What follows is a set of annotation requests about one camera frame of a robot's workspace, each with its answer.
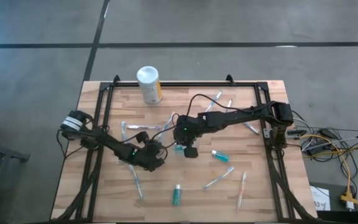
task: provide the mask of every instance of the white container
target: white container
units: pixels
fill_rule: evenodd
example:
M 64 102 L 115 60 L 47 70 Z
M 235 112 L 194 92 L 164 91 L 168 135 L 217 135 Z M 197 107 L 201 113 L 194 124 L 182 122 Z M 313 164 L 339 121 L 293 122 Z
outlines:
M 161 85 L 157 69 L 152 66 L 144 66 L 137 71 L 136 77 L 146 103 L 154 104 L 161 101 Z

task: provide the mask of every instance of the wooden table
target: wooden table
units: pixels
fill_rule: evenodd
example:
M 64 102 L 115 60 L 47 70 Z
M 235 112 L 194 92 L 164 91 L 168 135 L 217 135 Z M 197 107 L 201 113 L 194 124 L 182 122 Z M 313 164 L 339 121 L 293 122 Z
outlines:
M 100 82 L 84 82 L 78 109 L 94 114 Z M 268 81 L 270 97 L 275 101 L 288 102 L 283 81 Z M 203 93 L 214 97 L 219 90 L 223 94 L 218 100 L 226 105 L 246 108 L 256 105 L 253 88 L 247 87 L 166 87 L 162 88 L 162 101 L 148 105 L 139 88 L 115 88 L 109 117 L 109 134 L 121 138 L 121 121 L 127 124 L 164 125 L 172 112 L 185 114 L 193 95 Z M 198 97 L 193 101 L 190 115 L 204 112 L 210 101 Z M 218 105 L 213 110 L 224 111 Z M 260 129 L 259 121 L 250 122 Z M 138 131 L 128 130 L 131 137 Z M 156 131 L 148 131 L 152 136 Z M 173 142 L 172 132 L 165 133 L 163 144 Z M 261 136 L 255 135 L 243 124 L 227 127 L 214 134 L 205 134 L 198 140 L 199 156 L 185 158 L 183 154 L 168 149 L 165 164 L 154 172 L 136 167 L 144 199 L 140 200 L 134 178 L 128 166 L 118 162 L 117 157 L 105 148 L 101 167 L 98 194 L 94 211 L 94 222 L 256 222 L 276 221 L 272 188 Z M 78 148 L 79 142 L 71 142 L 68 152 Z M 217 150 L 229 154 L 231 160 L 225 164 L 213 156 Z M 70 156 L 64 163 L 52 218 L 58 217 L 69 206 L 78 193 L 86 158 L 86 149 Z M 307 211 L 317 217 L 308 183 L 305 165 L 299 147 L 285 149 L 285 167 L 291 191 Z M 203 186 L 226 169 L 234 171 L 208 190 Z M 236 203 L 243 172 L 247 172 L 246 186 L 241 209 L 236 213 Z M 180 207 L 172 207 L 172 192 L 180 184 L 183 192 Z M 281 201 L 285 210 L 283 194 Z M 87 199 L 84 209 L 88 209 Z

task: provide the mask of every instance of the white paper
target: white paper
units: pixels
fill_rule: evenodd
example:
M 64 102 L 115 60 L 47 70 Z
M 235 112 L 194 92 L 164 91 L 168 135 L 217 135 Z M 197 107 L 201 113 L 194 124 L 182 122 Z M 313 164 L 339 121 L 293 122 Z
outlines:
M 311 194 L 314 200 L 314 206 L 317 211 L 330 211 L 329 190 L 310 186 Z

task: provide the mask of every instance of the gray concrete floor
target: gray concrete floor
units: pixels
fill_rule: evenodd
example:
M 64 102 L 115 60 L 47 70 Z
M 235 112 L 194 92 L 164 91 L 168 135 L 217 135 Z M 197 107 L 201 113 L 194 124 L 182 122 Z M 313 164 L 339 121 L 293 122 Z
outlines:
M 103 0 L 0 0 L 0 44 L 91 43 Z M 358 42 L 353 0 L 112 0 L 101 42 Z M 13 162 L 0 222 L 48 219 L 62 156 L 55 133 L 76 106 L 90 49 L 0 49 L 0 145 Z M 291 106 L 313 126 L 358 129 L 358 47 L 99 49 L 91 80 L 284 80 Z M 355 132 L 342 132 L 344 138 Z M 355 153 L 358 165 L 358 152 Z M 310 181 L 346 184 L 338 161 L 305 161 Z

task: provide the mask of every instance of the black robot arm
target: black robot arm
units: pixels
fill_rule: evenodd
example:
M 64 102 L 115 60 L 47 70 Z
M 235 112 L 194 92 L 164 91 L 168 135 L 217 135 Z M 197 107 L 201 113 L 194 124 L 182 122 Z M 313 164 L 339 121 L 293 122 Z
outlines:
M 86 127 L 87 121 L 92 123 L 91 129 Z M 94 125 L 92 116 L 82 111 L 71 111 L 60 126 L 60 131 L 68 140 L 81 139 L 81 146 L 87 149 L 106 146 L 121 161 L 133 166 L 141 166 L 145 170 L 153 171 L 164 163 L 162 158 L 157 157 L 163 146 L 158 141 L 149 140 L 149 135 L 145 131 L 135 136 L 137 142 L 144 143 L 144 147 L 123 143 L 109 135 L 103 127 Z
M 215 133 L 232 124 L 261 119 L 272 126 L 272 146 L 286 148 L 285 131 L 293 123 L 291 107 L 287 103 L 272 101 L 260 106 L 238 109 L 233 112 L 205 112 L 199 113 L 196 118 L 181 115 L 177 119 L 177 126 L 173 130 L 173 137 L 177 144 L 186 146 L 185 156 L 198 156 L 197 148 L 192 147 L 196 138 L 203 134 Z

